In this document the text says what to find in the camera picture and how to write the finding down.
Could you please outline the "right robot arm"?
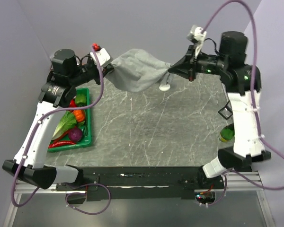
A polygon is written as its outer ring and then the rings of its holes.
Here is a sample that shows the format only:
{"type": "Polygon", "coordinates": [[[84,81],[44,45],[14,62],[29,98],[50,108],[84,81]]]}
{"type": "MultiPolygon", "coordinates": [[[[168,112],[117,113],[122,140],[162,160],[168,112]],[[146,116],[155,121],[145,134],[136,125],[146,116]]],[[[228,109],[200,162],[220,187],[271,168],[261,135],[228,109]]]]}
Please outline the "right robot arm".
{"type": "Polygon", "coordinates": [[[185,56],[169,68],[169,72],[193,81],[198,73],[218,75],[228,95],[234,124],[234,144],[218,150],[218,156],[199,168],[197,183],[209,188],[214,177],[230,168],[250,166],[271,158],[260,141],[255,113],[259,110],[261,77],[255,69],[255,85],[251,87],[252,65],[245,63],[247,37],[242,32],[222,33],[219,51],[215,55],[201,52],[205,33],[189,33],[192,42],[185,56]]]}

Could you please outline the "grey garment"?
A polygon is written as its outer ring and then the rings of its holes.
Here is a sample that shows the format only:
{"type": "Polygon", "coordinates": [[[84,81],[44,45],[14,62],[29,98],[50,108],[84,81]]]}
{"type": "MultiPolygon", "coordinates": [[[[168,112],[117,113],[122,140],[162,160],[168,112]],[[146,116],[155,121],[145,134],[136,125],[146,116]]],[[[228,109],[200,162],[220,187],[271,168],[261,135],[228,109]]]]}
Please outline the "grey garment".
{"type": "Polygon", "coordinates": [[[142,92],[155,84],[168,91],[174,74],[168,72],[172,64],[161,61],[142,49],[130,49],[112,61],[113,70],[106,75],[117,89],[142,92]]]}

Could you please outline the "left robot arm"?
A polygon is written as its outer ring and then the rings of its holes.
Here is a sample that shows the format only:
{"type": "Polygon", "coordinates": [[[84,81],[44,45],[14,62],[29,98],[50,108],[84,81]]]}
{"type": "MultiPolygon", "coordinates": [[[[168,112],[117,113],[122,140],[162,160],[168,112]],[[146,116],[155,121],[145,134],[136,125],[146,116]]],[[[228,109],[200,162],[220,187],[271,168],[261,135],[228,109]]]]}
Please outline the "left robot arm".
{"type": "Polygon", "coordinates": [[[41,88],[35,118],[27,137],[12,160],[5,160],[3,170],[38,188],[47,189],[54,183],[67,183],[73,190],[84,185],[83,170],[75,166],[46,166],[45,159],[54,131],[70,102],[76,96],[76,87],[91,80],[103,86],[102,69],[112,58],[105,48],[93,50],[82,64],[71,49],[55,52],[52,69],[41,88]]]}

